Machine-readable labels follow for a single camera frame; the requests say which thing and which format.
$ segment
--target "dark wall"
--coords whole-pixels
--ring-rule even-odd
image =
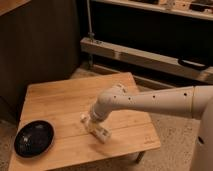
[[[79,36],[75,0],[33,0],[0,16],[0,96],[16,118],[28,84],[67,79],[78,66]],[[0,98],[0,116],[9,112]]]

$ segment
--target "tabletop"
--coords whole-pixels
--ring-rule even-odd
[[[28,86],[19,130],[34,120],[46,120],[54,127],[48,151],[31,159],[13,150],[9,171],[50,170],[160,147],[149,114],[141,111],[113,111],[102,125],[111,138],[102,144],[88,134],[80,122],[103,90],[121,83],[131,93],[139,90],[131,73],[32,84]]]

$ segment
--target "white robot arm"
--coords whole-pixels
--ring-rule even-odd
[[[102,92],[83,117],[86,129],[105,142],[110,133],[103,122],[114,110],[131,109],[163,114],[190,114],[202,118],[191,165],[192,171],[213,168],[213,86],[184,87],[129,94],[121,84]]]

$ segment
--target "black plate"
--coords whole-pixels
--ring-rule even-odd
[[[14,148],[21,157],[34,157],[44,152],[52,143],[53,127],[46,121],[33,121],[17,134]]]

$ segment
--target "floor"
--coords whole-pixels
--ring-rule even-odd
[[[96,73],[79,68],[71,79],[91,77]],[[150,90],[139,86],[141,91]],[[178,116],[150,113],[162,146],[145,153],[140,164],[133,161],[137,154],[101,160],[55,171],[188,171],[199,127],[199,121]],[[16,126],[0,120],[0,171],[6,171],[16,133]]]

